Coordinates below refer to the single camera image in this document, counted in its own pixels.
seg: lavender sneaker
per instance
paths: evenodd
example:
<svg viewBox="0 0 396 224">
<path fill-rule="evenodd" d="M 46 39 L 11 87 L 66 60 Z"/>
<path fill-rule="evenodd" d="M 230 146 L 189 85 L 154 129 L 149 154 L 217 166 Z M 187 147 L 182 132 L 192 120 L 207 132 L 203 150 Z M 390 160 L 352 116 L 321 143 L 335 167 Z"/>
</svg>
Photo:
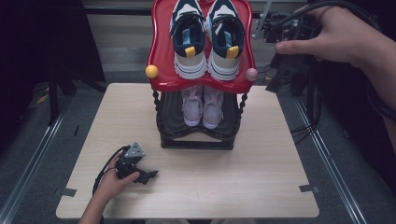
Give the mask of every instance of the lavender sneaker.
<svg viewBox="0 0 396 224">
<path fill-rule="evenodd" d="M 204 86 L 204 118 L 203 123 L 207 129 L 215 129 L 223 119 L 221 104 L 223 102 L 224 91 L 216 90 L 209 86 Z"/>
<path fill-rule="evenodd" d="M 202 85 L 189 87 L 181 90 L 181 96 L 183 97 L 183 111 L 184 122 L 189 126 L 196 126 L 202 117 Z"/>
</svg>

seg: gray floor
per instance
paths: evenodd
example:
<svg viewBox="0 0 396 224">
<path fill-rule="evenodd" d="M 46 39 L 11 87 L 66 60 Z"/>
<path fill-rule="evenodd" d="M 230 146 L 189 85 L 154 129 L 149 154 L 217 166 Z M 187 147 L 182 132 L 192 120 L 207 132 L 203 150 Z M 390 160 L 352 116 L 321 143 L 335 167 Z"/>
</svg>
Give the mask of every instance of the gray floor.
<svg viewBox="0 0 396 224">
<path fill-rule="evenodd" d="M 260 71 L 272 57 L 271 48 L 271 45 L 264 46 L 254 51 Z M 106 71 L 107 84 L 147 82 L 143 73 L 143 59 L 147 58 L 149 49 L 107 48 L 99 51 Z M 76 220 L 60 220 L 56 217 L 55 211 L 60 197 L 54 195 L 54 192 L 66 186 L 104 94 L 83 83 L 76 81 L 75 84 L 78 88 L 75 96 L 65 97 L 60 94 L 60 106 L 64 109 L 62 123 L 43 155 L 42 162 L 38 164 L 36 173 L 32 175 L 32 181 L 23 194 L 21 203 L 16 205 L 17 210 L 13 214 L 12 223 L 77 223 Z M 266 84 L 264 74 L 260 74 L 255 84 Z M 50 102 L 47 100 L 43 104 L 35 103 L 46 86 L 46 83 L 37 85 L 34 100 L 21 120 L 20 130 L 0 159 L 2 207 L 14 192 L 27 164 L 35 155 L 37 146 L 48 130 Z M 295 104 L 297 99 L 290 96 L 288 86 L 285 86 L 277 97 L 290 129 L 304 125 Z M 331 159 L 339 168 L 365 218 L 365 221 L 360 223 L 396 223 L 396 199 L 361 157 L 359 149 L 345 137 L 343 128 L 326 106 L 322 108 L 318 130 L 328 147 Z M 295 136 L 294 140 L 298 141 L 303 136 Z M 311 137 L 308 136 L 297 144 L 297 150 L 311 186 L 319 189 L 315 194 L 320 210 L 319 216 L 302 219 L 265 219 L 259 222 L 354 223 Z M 87 180 L 87 184 L 93 185 L 93 181 Z M 131 220 L 107 220 L 106 223 L 131 223 Z"/>
</svg>

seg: black cable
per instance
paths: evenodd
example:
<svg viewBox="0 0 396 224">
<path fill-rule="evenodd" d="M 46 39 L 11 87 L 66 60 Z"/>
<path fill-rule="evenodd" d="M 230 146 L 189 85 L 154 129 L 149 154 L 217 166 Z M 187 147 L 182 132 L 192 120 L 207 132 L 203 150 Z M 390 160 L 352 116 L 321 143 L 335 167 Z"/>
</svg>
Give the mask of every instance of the black cable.
<svg viewBox="0 0 396 224">
<path fill-rule="evenodd" d="M 310 5 L 307 5 L 306 7 L 292 13 L 291 15 L 289 15 L 288 17 L 284 18 L 283 20 L 277 22 L 274 25 L 274 28 L 280 28 L 285 22 L 287 21 L 291 21 L 291 20 L 295 20 L 301 16 L 303 16 L 305 13 L 312 11 L 316 8 L 319 7 L 329 7 L 329 6 L 333 6 L 333 7 L 344 7 L 347 8 L 348 10 L 350 10 L 353 14 L 355 14 L 357 17 L 359 17 L 361 20 L 365 21 L 366 23 L 370 24 L 371 26 L 373 26 L 376 30 L 380 30 L 378 24 L 373 20 L 373 18 L 371 17 L 371 15 L 365 11 L 363 8 L 347 2 L 347 1 L 317 1 L 314 2 Z"/>
</svg>

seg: hand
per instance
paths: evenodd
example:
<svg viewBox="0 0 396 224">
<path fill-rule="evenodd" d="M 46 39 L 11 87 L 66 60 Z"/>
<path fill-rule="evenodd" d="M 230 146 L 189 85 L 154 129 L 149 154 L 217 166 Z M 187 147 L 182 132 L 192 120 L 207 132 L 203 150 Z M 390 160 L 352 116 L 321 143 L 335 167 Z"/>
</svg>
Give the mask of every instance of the hand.
<svg viewBox="0 0 396 224">
<path fill-rule="evenodd" d="M 107 203 L 116 197 L 129 183 L 139 177 L 138 172 L 119 179 L 116 174 L 116 161 L 121 153 L 117 154 L 108 165 L 107 171 L 99 184 L 98 189 L 93 194 L 90 202 L 85 208 L 84 214 L 79 220 L 79 224 L 99 223 Z"/>
<path fill-rule="evenodd" d="M 281 54 L 312 54 L 320 60 L 351 63 L 360 67 L 361 57 L 370 54 L 364 47 L 381 34 L 370 25 L 340 7 L 321 7 L 308 12 L 322 26 L 320 34 L 310 40 L 291 40 L 276 44 Z"/>
<path fill-rule="evenodd" d="M 98 189 L 93 194 L 93 197 L 100 197 L 105 202 L 109 202 L 112 198 L 117 196 L 125 187 L 136 180 L 140 174 L 139 172 L 134 172 L 123 179 L 119 179 L 116 174 L 116 161 L 121 153 L 117 154 L 113 160 L 108 165 L 107 171 L 103 176 Z"/>
</svg>

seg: table surface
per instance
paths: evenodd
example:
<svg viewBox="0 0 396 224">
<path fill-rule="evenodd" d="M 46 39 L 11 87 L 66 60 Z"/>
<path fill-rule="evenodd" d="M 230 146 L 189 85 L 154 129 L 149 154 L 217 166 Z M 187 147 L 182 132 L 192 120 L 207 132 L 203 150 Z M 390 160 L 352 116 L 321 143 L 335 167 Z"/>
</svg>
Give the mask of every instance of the table surface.
<svg viewBox="0 0 396 224">
<path fill-rule="evenodd" d="M 316 217 L 313 192 L 299 188 L 308 180 L 276 95 L 253 86 L 247 96 L 233 150 L 163 149 L 150 85 L 109 85 L 66 186 L 76 195 L 62 197 L 57 216 L 80 218 L 107 160 L 137 142 L 146 152 L 138 167 L 159 174 L 129 185 L 104 217 Z"/>
</svg>

